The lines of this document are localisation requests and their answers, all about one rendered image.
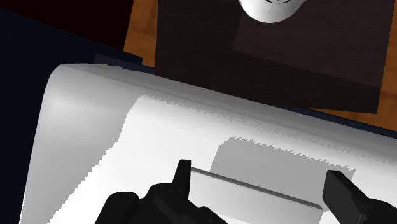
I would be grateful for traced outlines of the dark brown robot stand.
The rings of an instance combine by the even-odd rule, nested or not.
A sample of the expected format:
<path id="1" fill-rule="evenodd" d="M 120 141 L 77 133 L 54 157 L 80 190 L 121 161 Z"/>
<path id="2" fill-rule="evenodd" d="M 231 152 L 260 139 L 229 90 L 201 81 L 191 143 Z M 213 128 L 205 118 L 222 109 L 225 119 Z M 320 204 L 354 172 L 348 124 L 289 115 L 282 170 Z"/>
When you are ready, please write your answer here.
<path id="1" fill-rule="evenodd" d="M 159 0 L 155 70 L 264 104 L 375 113 L 395 0 Z"/>

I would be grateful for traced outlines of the white flat rectangular slab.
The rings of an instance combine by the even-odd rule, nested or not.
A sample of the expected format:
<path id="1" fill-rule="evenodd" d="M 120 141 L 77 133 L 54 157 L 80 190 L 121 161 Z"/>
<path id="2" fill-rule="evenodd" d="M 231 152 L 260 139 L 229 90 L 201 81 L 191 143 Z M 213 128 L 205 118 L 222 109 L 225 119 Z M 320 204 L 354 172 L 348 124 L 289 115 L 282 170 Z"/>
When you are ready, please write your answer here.
<path id="1" fill-rule="evenodd" d="M 229 224 L 319 224 L 317 204 L 191 168 L 189 200 L 206 206 Z"/>

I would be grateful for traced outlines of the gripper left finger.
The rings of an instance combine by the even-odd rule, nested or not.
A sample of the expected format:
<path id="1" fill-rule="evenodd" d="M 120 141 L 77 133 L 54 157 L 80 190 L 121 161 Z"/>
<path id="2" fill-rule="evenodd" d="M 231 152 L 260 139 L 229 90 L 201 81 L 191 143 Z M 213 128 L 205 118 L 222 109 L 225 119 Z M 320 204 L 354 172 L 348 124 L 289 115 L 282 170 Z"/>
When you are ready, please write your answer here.
<path id="1" fill-rule="evenodd" d="M 227 224 L 208 207 L 188 200 L 191 161 L 180 160 L 172 182 L 152 185 L 143 198 L 115 192 L 105 201 L 95 224 Z"/>

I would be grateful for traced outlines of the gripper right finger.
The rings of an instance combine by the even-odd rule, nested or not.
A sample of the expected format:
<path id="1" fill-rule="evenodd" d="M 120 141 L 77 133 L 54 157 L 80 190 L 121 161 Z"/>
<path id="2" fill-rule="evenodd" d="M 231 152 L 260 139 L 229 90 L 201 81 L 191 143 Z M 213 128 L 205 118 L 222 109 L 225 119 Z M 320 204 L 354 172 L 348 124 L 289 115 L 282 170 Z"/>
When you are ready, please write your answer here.
<path id="1" fill-rule="evenodd" d="M 397 224 L 397 207 L 367 197 L 340 171 L 326 172 L 322 199 L 340 224 Z"/>

